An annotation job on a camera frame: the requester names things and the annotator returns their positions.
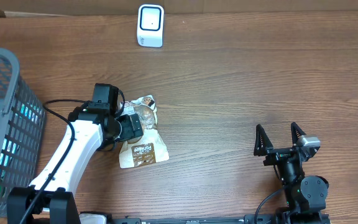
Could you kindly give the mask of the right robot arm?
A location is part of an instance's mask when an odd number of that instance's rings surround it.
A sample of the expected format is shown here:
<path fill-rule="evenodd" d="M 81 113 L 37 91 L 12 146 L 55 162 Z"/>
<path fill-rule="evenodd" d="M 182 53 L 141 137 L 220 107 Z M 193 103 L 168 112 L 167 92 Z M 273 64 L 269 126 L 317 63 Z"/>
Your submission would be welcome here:
<path fill-rule="evenodd" d="M 306 176 L 303 163 L 320 149 L 321 141 L 307 135 L 295 122 L 291 124 L 290 147 L 275 149 L 261 124 L 255 128 L 254 156 L 264 156 L 264 166 L 272 166 L 281 188 L 263 199 L 257 207 L 253 222 L 258 223 L 330 223 L 326 208 L 329 182 L 321 176 Z M 280 193 L 285 194 L 287 206 L 276 209 L 264 220 L 259 215 L 262 206 Z"/>

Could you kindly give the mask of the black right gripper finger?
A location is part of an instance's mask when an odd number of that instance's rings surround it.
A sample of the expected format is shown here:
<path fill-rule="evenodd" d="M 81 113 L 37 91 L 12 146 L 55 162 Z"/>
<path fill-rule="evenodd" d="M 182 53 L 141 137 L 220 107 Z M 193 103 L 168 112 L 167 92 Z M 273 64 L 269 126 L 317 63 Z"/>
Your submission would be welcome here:
<path fill-rule="evenodd" d="M 254 156 L 266 156 L 273 150 L 273 144 L 261 124 L 256 126 Z"/>
<path fill-rule="evenodd" d="M 299 138 L 304 136 L 306 133 L 297 125 L 295 122 L 291 124 L 291 138 L 293 145 L 296 145 Z"/>

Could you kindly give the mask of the brown pancake snack bag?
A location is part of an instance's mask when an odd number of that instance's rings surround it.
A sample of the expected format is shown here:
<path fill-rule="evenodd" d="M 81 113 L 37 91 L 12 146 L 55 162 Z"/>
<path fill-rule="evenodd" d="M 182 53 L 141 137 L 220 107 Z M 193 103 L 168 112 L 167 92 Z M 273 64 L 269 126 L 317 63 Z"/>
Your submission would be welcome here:
<path fill-rule="evenodd" d="M 153 96 L 126 101 L 123 114 L 139 116 L 143 136 L 124 141 L 119 153 L 120 168 L 140 167 L 169 160 L 167 147 L 157 130 L 157 106 Z"/>

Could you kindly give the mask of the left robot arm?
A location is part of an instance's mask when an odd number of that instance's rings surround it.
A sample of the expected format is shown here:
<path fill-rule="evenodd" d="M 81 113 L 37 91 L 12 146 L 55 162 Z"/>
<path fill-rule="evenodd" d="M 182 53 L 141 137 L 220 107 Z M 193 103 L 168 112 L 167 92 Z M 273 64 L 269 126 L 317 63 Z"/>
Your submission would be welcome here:
<path fill-rule="evenodd" d="M 8 223 L 113 223 L 108 214 L 79 213 L 75 192 L 92 155 L 144 134 L 137 114 L 124 114 L 123 92 L 97 83 L 93 97 L 66 118 L 67 130 L 45 169 L 28 187 L 14 187 L 7 198 Z"/>

